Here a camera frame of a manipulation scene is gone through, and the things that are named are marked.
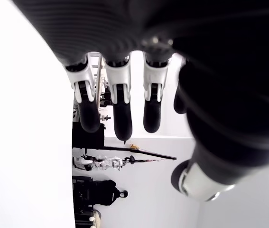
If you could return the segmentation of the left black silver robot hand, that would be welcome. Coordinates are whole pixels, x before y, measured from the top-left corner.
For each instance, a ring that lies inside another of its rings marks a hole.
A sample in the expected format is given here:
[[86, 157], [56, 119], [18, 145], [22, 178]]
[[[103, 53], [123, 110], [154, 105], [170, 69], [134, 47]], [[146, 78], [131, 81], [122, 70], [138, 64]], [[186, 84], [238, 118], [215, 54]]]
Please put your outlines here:
[[269, 166], [269, 0], [17, 0], [64, 66], [82, 128], [100, 126], [90, 52], [105, 60], [118, 139], [132, 134], [130, 54], [143, 53], [144, 128], [158, 130], [170, 58], [174, 109], [196, 144], [171, 183], [211, 201]]

